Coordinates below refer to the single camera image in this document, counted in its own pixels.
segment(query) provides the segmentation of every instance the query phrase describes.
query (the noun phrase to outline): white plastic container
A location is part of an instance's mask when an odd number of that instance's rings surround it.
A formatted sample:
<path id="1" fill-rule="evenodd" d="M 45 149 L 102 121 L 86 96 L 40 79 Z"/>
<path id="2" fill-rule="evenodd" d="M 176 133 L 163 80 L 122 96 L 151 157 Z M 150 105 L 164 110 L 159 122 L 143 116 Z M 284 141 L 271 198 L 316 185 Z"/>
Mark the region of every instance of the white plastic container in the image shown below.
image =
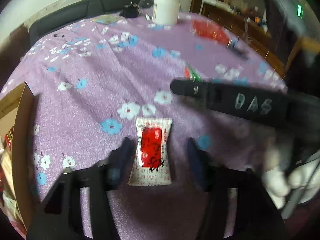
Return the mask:
<path id="1" fill-rule="evenodd" d="M 159 25 L 177 23 L 180 0 L 154 0 L 152 21 Z"/>

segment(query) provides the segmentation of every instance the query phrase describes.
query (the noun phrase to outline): red and white packet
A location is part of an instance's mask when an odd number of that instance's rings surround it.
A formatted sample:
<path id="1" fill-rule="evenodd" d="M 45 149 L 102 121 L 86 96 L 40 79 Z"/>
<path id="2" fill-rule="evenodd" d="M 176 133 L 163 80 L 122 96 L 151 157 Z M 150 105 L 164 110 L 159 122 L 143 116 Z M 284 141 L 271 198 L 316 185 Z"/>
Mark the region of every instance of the red and white packet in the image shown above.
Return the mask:
<path id="1" fill-rule="evenodd" d="M 159 186 L 172 183 L 167 139 L 172 119 L 138 117 L 138 146 L 128 185 Z"/>

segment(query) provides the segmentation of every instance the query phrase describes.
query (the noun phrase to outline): purple bed sheet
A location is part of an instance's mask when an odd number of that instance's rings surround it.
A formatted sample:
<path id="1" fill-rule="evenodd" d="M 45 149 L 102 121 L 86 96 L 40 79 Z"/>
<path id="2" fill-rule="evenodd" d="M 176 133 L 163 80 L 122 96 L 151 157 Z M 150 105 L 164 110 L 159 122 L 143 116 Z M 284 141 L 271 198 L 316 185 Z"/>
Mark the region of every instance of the purple bed sheet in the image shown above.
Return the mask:
<path id="1" fill-rule="evenodd" d="M 109 25 L 85 19 L 46 35 L 30 49 L 0 98 L 21 82 L 37 98 L 28 140 L 34 195 L 42 200 L 64 167 L 93 165 L 118 148 L 124 136 L 136 141 L 137 116 L 172 118 L 167 147 L 173 183 L 129 186 L 128 167 L 124 182 L 108 197 L 122 240 L 195 239 L 207 195 L 192 182 L 187 139 L 195 138 L 199 147 L 237 170 L 260 165 L 263 151 L 248 121 L 192 107 L 170 93 L 171 80 L 184 77 L 188 63 L 202 78 L 216 82 L 275 90 L 285 85 L 253 50 L 244 60 L 198 37 L 193 19 L 204 18 L 181 13 L 174 26 L 155 25 L 144 17 Z M 85 201 L 82 214 L 85 234 L 92 236 Z"/>

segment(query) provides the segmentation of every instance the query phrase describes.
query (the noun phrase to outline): black pouch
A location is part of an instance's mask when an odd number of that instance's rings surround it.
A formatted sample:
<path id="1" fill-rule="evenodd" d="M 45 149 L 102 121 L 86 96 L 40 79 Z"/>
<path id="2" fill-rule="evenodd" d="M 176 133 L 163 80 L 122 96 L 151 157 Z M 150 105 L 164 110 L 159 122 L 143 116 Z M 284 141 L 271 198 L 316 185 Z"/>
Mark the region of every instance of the black pouch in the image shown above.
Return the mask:
<path id="1" fill-rule="evenodd" d="M 124 18 L 136 18 L 139 16 L 138 12 L 138 6 L 135 3 L 129 4 L 124 6 L 122 11 L 120 12 L 120 16 L 123 16 Z"/>

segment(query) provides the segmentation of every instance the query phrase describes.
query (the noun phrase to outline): green led indicator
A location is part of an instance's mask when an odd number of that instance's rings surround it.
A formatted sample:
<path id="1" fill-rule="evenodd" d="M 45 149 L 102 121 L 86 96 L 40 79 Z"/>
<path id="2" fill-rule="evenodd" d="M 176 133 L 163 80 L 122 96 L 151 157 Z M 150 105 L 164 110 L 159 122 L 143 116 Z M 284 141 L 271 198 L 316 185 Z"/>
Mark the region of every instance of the green led indicator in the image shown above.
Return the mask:
<path id="1" fill-rule="evenodd" d="M 297 12 L 297 15 L 302 19 L 302 15 L 303 15 L 303 10 L 301 8 L 300 5 L 298 5 L 298 12 Z"/>

